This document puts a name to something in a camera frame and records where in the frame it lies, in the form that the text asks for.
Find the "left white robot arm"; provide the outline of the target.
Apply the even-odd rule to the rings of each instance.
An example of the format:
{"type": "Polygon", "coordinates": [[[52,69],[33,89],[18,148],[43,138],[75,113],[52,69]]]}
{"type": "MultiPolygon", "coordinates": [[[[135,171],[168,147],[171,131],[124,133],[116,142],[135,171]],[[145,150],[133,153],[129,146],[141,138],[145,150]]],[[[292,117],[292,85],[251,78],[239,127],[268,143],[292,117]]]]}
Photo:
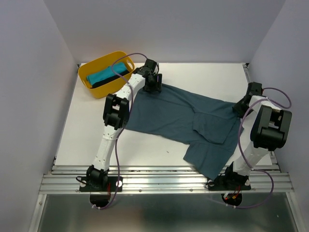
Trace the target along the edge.
{"type": "Polygon", "coordinates": [[[146,59],[145,64],[133,71],[128,82],[120,90],[106,96],[102,140],[93,163],[86,171],[87,178],[96,190],[103,190],[107,186],[112,151],[119,134],[129,121],[130,107],[133,105],[135,94],[139,90],[161,92],[161,88],[162,75],[159,73],[159,64],[146,59]]]}

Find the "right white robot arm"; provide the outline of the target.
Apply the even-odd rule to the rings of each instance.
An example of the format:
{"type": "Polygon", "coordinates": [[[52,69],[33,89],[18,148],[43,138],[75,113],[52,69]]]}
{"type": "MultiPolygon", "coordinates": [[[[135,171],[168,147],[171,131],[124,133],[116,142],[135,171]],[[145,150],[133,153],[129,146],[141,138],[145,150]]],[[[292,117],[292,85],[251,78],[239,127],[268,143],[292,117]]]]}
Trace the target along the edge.
{"type": "Polygon", "coordinates": [[[282,148],[288,137],[292,119],[292,107],[290,97],[280,89],[272,88],[282,93],[288,100],[289,105],[284,106],[264,96],[261,83],[251,82],[248,84],[245,96],[233,106],[241,124],[246,117],[255,112],[256,117],[250,131],[250,142],[245,150],[240,143],[241,129],[238,132],[238,146],[241,157],[232,162],[222,177],[223,185],[232,189],[239,183],[244,184],[248,179],[255,165],[269,152],[282,148]]]}

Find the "dark blue-grey t shirt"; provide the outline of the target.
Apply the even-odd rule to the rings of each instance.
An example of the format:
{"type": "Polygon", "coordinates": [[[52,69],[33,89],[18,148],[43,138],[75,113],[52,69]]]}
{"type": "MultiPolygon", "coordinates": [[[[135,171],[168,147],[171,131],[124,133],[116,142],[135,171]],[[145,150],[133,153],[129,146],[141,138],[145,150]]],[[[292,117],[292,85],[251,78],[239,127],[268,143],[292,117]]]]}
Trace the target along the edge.
{"type": "Polygon", "coordinates": [[[160,93],[137,93],[126,129],[188,145],[183,159],[214,180],[238,145],[240,119],[233,106],[163,84],[160,93]]]}

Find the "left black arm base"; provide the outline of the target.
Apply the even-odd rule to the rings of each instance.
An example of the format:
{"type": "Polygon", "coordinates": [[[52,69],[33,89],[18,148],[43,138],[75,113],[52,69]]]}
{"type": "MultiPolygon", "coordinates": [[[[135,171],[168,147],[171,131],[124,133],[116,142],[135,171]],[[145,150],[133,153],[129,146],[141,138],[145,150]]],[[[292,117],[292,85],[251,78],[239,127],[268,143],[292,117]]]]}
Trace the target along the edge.
{"type": "Polygon", "coordinates": [[[121,192],[123,185],[122,176],[108,176],[109,170],[98,170],[94,166],[88,167],[86,176],[77,176],[80,192],[121,192]]]}

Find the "yellow plastic basket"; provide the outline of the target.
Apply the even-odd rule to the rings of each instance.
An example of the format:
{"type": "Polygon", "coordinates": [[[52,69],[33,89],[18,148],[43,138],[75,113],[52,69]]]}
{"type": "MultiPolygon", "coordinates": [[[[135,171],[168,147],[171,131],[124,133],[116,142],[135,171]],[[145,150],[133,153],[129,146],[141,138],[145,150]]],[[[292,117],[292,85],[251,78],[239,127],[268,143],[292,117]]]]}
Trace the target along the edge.
{"type": "Polygon", "coordinates": [[[120,90],[123,85],[126,83],[126,80],[129,80],[133,70],[135,69],[135,65],[131,58],[125,57],[126,53],[122,51],[116,51],[113,53],[110,53],[108,55],[105,55],[103,57],[100,57],[98,59],[95,59],[89,63],[86,63],[85,65],[81,66],[78,70],[78,75],[84,84],[84,86],[89,90],[91,95],[96,98],[100,99],[105,96],[107,96],[109,93],[115,93],[118,90],[120,90]],[[127,68],[127,74],[121,75],[116,73],[113,70],[113,65],[117,64],[119,62],[123,62],[127,68]],[[87,81],[87,76],[93,73],[97,73],[99,71],[102,71],[106,69],[108,66],[112,67],[112,71],[120,76],[120,78],[111,81],[103,86],[100,86],[98,88],[91,88],[90,83],[87,81]]]}

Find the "rolled teal t shirt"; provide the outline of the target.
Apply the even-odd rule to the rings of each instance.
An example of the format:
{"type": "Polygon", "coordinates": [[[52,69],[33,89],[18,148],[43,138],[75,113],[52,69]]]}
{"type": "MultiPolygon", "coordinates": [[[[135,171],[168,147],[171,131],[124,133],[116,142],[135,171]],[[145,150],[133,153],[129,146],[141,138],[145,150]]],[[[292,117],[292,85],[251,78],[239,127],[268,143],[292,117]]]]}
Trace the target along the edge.
{"type": "MultiPolygon", "coordinates": [[[[125,75],[127,74],[128,70],[125,66],[125,64],[123,62],[119,62],[117,64],[113,65],[113,70],[121,75],[125,75]]],[[[94,86],[94,84],[101,82],[101,81],[105,81],[105,80],[109,80],[109,78],[112,77],[118,77],[118,75],[116,75],[113,71],[112,71],[112,67],[108,66],[106,69],[90,74],[87,76],[87,81],[90,83],[91,86],[94,86]]]]}

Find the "aluminium front rail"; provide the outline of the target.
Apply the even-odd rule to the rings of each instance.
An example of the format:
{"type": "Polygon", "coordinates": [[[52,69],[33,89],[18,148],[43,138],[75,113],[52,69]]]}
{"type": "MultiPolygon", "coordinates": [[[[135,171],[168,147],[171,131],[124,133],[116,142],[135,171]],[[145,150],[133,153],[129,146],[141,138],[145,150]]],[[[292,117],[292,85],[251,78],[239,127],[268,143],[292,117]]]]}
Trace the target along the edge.
{"type": "MultiPolygon", "coordinates": [[[[81,194],[80,183],[76,180],[83,169],[52,171],[44,175],[40,194],[81,194]]],[[[249,176],[251,185],[250,193],[292,192],[291,179],[288,173],[281,173],[276,166],[272,167],[266,175],[260,172],[252,172],[249,176]]],[[[206,187],[208,179],[198,174],[190,167],[176,167],[168,170],[166,167],[154,169],[136,170],[133,167],[122,170],[121,194],[210,194],[211,190],[206,187]]]]}

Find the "rolled black t shirt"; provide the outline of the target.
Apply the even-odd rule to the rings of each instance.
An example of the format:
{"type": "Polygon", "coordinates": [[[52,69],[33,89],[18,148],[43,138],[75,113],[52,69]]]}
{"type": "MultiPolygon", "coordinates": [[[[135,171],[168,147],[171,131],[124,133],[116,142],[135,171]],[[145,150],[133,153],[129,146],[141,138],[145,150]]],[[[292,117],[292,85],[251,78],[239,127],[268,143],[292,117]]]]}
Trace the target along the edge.
{"type": "Polygon", "coordinates": [[[98,88],[118,78],[120,78],[120,76],[113,73],[111,69],[105,69],[89,75],[87,80],[90,83],[91,88],[98,88]]]}

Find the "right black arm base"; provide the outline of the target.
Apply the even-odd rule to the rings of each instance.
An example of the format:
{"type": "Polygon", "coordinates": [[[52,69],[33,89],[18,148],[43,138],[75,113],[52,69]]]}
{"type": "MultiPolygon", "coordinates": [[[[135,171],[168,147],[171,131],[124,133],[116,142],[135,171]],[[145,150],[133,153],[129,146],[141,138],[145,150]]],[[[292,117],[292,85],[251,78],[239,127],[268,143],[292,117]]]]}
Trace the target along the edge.
{"type": "Polygon", "coordinates": [[[224,175],[218,175],[215,180],[210,180],[205,184],[205,188],[210,191],[235,191],[235,190],[251,190],[249,177],[234,172],[231,164],[226,168],[224,175]]]}

